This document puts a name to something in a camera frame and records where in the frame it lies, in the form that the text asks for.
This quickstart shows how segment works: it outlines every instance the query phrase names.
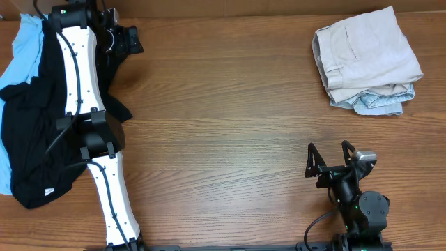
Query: clothing pile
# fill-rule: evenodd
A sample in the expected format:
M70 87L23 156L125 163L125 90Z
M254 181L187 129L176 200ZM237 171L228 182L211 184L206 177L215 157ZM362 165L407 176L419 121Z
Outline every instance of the clothing pile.
M61 140L43 159L59 135L56 120L65 116L66 77L56 33L37 17L21 15L13 42L13 56L0 79L0 193L12 194L26 208L35 208L64 195L86 166L66 169L81 161ZM126 56L96 57L108 63L96 66L100 95L106 110L120 122L132 118L119 101L107 94Z
M423 77L391 6L319 29L313 54L330 104L361 115L402 114Z

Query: black garment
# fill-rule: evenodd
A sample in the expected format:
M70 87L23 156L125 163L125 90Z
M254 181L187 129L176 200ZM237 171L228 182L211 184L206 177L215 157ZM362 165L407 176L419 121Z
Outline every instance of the black garment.
M38 77L30 84L7 86L0 91L6 101L3 110L1 138L12 169L11 190L26 208L35 208L59 198L86 166L64 169L79 162L79 149L71 149L61 140L42 161L43 154L59 132L56 120L65 116L66 78L61 47L56 34L43 22L43 50ZM104 105L110 114L125 121L131 113L106 92L119 64L98 66L98 79Z

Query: wooden table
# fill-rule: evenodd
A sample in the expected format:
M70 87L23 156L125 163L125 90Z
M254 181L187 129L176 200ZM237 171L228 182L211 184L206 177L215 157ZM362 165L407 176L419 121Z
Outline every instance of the wooden table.
M150 245L292 245L329 211L304 178L307 145L329 165L341 141L378 154L362 190L392 201L383 232L395 250L446 248L446 13L398 14L424 77L401 116L331 107L312 55L335 16L133 19L145 52L130 56L112 94L123 124L130 202ZM18 22L0 22L0 67ZM344 231L324 220L310 241ZM89 172L56 201L26 210L0 196L0 250L81 250L105 244Z

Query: blue towel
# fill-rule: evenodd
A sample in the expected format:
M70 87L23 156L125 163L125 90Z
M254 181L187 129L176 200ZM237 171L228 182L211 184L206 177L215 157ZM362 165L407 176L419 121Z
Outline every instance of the blue towel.
M20 14L20 28L13 41L14 59L0 78L0 89L10 84L31 82L38 75L42 54L42 20L28 14ZM5 102L0 99L0 121L3 121ZM0 194L11 195L11 168L8 153L0 138Z
M372 91L363 91L348 100L335 103L330 99L330 105L345 109L354 109L359 115L401 115L403 106L401 102L409 101L415 97L412 83L409 89L402 93L382 96Z

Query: robotic arm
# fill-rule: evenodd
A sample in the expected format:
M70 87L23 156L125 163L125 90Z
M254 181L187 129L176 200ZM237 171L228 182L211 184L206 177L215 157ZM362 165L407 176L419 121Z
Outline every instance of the robotic arm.
M63 50L67 82L66 116L57 120L61 136L75 151L81 153L90 169L96 186L107 230L107 247L102 250L129 251L391 251L380 232L386 227L390 201L378 192L361 192L359 180L367 176L376 164L376 154L358 151L347 141L342 142L345 165L327 167L313 144L308 148L305 177L318 177L317 188L333 191L344 219L347 234L337 234L332 242L304 243L293 246L245 246L180 248L144 245L139 225L133 216L123 177L125 137L121 123L107 113L102 103L96 66L108 63L110 56L127 56L143 52L137 28L118 25L114 8L100 12L95 0L69 0L67 5L55 6L49 22L58 32Z

